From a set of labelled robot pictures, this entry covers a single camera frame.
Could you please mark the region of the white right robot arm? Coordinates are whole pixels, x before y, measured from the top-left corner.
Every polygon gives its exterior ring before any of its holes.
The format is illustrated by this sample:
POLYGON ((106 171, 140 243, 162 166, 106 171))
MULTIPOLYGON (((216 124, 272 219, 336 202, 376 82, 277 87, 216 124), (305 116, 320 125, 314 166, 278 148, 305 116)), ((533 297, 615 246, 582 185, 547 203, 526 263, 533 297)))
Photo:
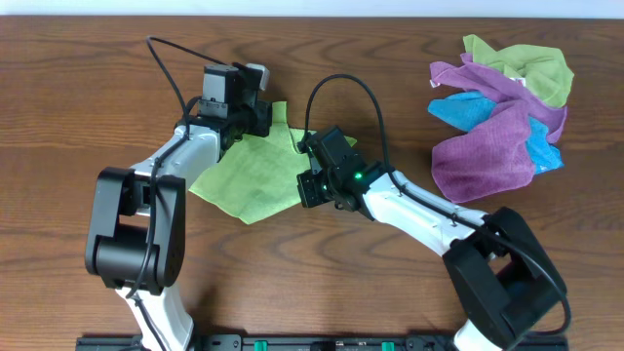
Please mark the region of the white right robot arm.
POLYGON ((566 284, 515 211, 456 206, 397 170, 355 157, 304 171, 297 190, 306 208, 332 202, 398 228, 440 256, 467 316, 453 338, 456 349, 511 350, 569 327, 566 284))

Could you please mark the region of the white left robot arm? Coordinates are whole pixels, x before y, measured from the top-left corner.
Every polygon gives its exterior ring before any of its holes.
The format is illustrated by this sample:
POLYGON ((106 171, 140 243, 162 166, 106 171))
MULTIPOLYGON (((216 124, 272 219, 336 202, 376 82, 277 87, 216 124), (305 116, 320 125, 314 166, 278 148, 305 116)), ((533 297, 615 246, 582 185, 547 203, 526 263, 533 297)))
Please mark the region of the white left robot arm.
POLYGON ((265 137, 272 106, 195 97, 172 137, 128 168, 107 167, 97 184, 85 266, 122 297, 140 333, 82 336, 79 350, 189 350, 194 321, 176 282, 185 255, 186 195, 242 137, 265 137))

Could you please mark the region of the light green cloth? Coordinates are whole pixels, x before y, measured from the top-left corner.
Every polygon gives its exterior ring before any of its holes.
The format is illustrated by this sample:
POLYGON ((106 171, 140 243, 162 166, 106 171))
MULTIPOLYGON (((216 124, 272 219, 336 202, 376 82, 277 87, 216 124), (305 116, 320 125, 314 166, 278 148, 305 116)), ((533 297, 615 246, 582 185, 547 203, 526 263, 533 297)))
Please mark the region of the light green cloth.
POLYGON ((296 176, 310 169, 308 156, 296 149, 303 134, 289 126, 287 104, 274 102, 269 135, 243 136, 190 191, 246 224, 299 204, 296 176))

